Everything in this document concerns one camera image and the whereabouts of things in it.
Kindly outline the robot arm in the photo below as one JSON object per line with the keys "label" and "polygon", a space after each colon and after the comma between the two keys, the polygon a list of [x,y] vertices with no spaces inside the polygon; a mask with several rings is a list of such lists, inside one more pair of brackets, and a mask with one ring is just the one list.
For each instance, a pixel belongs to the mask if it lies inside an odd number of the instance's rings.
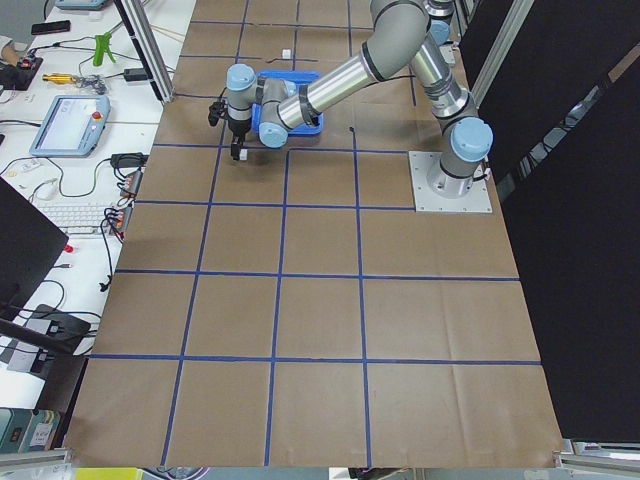
{"label": "robot arm", "polygon": [[451,22],[456,13],[455,2],[452,0],[425,0],[425,9],[431,19],[430,32],[440,52],[449,66],[454,66],[454,44],[450,39]]}
{"label": "robot arm", "polygon": [[440,159],[428,171],[428,185],[444,198],[461,198],[478,181],[476,169],[487,157],[494,136],[479,118],[471,92],[455,79],[436,40],[435,21],[443,21],[452,9],[450,1],[372,1],[373,32],[354,56],[300,87],[235,64],[226,74],[227,98],[211,106],[209,120],[227,122],[233,134],[231,156],[239,159],[251,128],[252,109],[258,106],[259,140],[279,149],[296,127],[317,126],[320,115],[333,105],[409,67],[432,104],[445,140]]}

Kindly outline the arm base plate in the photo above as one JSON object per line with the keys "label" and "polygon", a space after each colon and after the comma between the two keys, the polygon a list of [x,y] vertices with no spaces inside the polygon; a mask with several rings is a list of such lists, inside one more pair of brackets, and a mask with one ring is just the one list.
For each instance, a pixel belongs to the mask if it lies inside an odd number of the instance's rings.
{"label": "arm base plate", "polygon": [[441,169],[441,152],[409,151],[415,211],[436,214],[491,214],[486,175],[479,165],[466,179]]}

